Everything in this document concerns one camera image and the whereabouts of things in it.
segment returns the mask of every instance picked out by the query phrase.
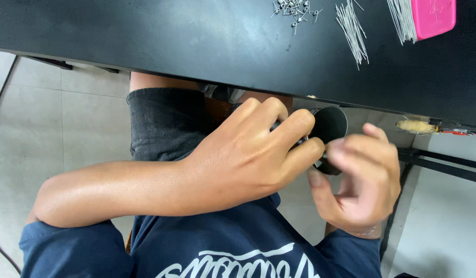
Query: person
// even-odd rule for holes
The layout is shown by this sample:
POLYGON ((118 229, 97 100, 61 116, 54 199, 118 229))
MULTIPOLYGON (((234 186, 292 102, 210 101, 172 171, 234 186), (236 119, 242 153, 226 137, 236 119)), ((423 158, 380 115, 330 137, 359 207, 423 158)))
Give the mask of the person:
POLYGON ((132 161, 44 182, 19 243, 24 277, 381 277, 380 223, 400 192, 383 130, 365 124, 365 135, 291 149, 315 119, 304 109, 288 116, 278 98, 247 93, 209 132, 197 83, 132 73, 130 91, 132 161), (344 178, 334 195, 325 176, 308 172, 329 223, 312 246, 277 210, 277 192, 325 149, 344 178), (110 220, 127 215, 129 254, 110 220))

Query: pink lid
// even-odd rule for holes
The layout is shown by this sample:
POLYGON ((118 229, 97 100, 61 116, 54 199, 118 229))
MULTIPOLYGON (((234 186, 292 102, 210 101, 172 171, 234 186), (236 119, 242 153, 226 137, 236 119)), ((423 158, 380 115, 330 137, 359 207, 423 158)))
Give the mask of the pink lid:
POLYGON ((456 0, 411 0, 411 9, 419 41, 445 33, 456 25, 456 0))

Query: gray shorts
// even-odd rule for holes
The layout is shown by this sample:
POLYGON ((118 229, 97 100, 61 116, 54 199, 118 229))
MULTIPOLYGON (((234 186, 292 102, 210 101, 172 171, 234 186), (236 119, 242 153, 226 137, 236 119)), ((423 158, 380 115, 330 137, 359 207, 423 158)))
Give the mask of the gray shorts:
POLYGON ((132 160, 176 161, 210 134, 199 91, 148 88, 128 94, 132 160))

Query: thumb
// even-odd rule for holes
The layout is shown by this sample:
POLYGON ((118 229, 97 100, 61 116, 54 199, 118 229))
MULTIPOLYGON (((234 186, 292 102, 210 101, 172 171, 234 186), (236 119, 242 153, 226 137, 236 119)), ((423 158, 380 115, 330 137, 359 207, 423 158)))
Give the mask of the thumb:
POLYGON ((340 214, 340 207, 332 193, 330 182, 313 167, 308 170, 307 176, 320 216, 326 221, 337 218, 336 216, 340 214))

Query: hand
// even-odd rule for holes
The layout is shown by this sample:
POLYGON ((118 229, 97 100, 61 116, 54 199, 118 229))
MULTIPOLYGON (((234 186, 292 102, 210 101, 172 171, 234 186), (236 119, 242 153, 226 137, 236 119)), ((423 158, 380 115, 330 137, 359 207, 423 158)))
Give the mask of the hand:
POLYGON ((247 99, 182 160, 191 173, 189 179, 198 181, 199 203, 206 211, 222 210, 265 197, 292 182, 324 151, 316 137, 290 150, 314 123, 305 109, 288 117, 277 98, 263 103, 247 99), (282 123, 271 132, 276 120, 282 123))
POLYGON ((401 192, 397 149, 382 129, 366 123, 363 130, 366 135, 350 135, 328 144, 329 162, 344 172, 337 195, 319 171, 308 172, 320 216, 355 234, 370 231, 387 218, 401 192))

